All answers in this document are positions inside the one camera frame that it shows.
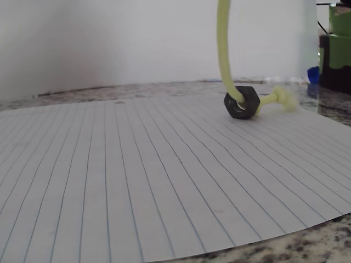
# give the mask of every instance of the black hex nut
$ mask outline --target black hex nut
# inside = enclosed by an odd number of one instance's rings
[[[245,103],[239,106],[237,101],[227,93],[224,98],[224,105],[233,118],[250,119],[258,109],[259,97],[253,87],[237,86],[236,88],[244,96]]]

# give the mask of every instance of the paper sheet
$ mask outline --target paper sheet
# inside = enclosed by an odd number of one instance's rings
[[[303,109],[232,119],[222,95],[0,113],[0,262],[142,262],[351,211],[351,129]]]

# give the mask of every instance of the yellow cord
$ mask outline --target yellow cord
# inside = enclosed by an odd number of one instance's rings
[[[230,0],[218,0],[217,13],[217,46],[220,75],[229,95],[237,102],[245,102],[242,94],[237,91],[231,79],[229,52],[228,52],[228,23]]]
[[[220,75],[228,94],[239,103],[245,102],[242,94],[235,88],[230,73],[229,51],[228,51],[228,25],[229,25],[230,0],[218,0],[217,10],[217,46]],[[273,88],[273,93],[260,98],[260,105],[256,112],[259,113],[263,105],[269,103],[280,103],[287,110],[292,110],[297,105],[295,97],[283,87]]]

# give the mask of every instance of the white wall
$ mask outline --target white wall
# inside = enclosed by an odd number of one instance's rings
[[[216,0],[0,0],[0,98],[219,78]],[[233,0],[234,77],[317,65],[314,0]]]

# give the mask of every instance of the granite countertop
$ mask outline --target granite countertop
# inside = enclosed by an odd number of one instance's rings
[[[351,95],[332,92],[317,85],[284,83],[298,97],[300,105],[351,127]],[[252,85],[259,95],[269,94],[271,85],[257,81]],[[152,96],[183,96],[225,93],[220,82],[181,82],[125,85],[47,94],[12,101],[0,101],[0,111],[22,107],[119,100]],[[350,263],[351,214],[296,233],[231,249],[163,261],[167,263]]]

